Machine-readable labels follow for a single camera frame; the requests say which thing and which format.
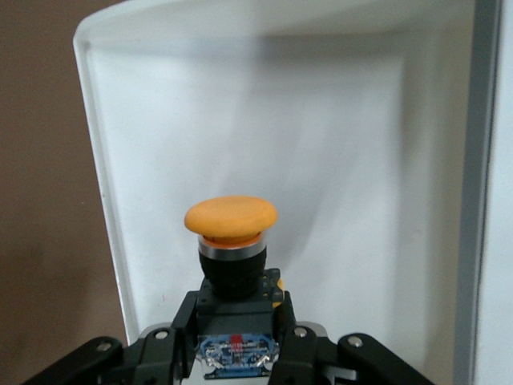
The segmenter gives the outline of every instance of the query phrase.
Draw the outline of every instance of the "orange button cap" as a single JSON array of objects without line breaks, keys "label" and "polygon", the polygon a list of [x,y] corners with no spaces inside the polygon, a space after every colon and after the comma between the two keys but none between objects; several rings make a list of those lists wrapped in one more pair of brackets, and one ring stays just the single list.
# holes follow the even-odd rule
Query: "orange button cap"
[{"label": "orange button cap", "polygon": [[192,206],[185,227],[214,244],[241,244],[258,238],[278,219],[274,206],[247,196],[218,197]]}]

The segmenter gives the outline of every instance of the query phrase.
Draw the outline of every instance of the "brown wall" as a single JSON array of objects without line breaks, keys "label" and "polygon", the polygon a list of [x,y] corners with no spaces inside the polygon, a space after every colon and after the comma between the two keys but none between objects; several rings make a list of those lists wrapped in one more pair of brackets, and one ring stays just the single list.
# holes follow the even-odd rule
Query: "brown wall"
[{"label": "brown wall", "polygon": [[0,2],[0,383],[124,340],[72,47],[115,2]]}]

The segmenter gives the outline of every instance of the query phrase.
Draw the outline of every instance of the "gray metal frame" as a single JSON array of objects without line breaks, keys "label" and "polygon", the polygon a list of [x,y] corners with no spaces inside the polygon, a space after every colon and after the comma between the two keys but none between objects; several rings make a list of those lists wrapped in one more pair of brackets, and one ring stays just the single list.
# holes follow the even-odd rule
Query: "gray metal frame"
[{"label": "gray metal frame", "polygon": [[501,3],[501,0],[475,3],[459,236],[454,385],[474,382]]}]

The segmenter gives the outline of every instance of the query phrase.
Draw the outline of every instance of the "circuit board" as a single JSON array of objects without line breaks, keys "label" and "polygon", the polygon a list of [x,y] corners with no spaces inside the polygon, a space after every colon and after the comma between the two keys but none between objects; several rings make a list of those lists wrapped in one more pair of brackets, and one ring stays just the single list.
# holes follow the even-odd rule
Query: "circuit board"
[{"label": "circuit board", "polygon": [[269,375],[277,354],[277,343],[267,334],[201,336],[198,349],[205,379]]}]

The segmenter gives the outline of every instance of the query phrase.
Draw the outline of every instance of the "metal bolt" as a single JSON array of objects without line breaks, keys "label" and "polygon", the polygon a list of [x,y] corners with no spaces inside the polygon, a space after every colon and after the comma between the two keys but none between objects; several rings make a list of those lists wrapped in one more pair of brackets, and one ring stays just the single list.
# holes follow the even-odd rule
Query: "metal bolt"
[{"label": "metal bolt", "polygon": [[164,339],[168,336],[168,333],[166,330],[162,330],[160,332],[158,332],[157,334],[155,334],[155,338],[157,339]]},{"label": "metal bolt", "polygon": [[308,332],[306,331],[306,329],[304,327],[297,327],[296,329],[294,329],[294,335],[296,337],[304,338],[304,337],[306,337],[307,334],[308,334]]},{"label": "metal bolt", "polygon": [[352,335],[347,339],[347,342],[352,347],[363,347],[363,341],[361,338],[357,337],[356,335]]},{"label": "metal bolt", "polygon": [[112,347],[110,342],[102,342],[96,347],[96,351],[108,351]]}]

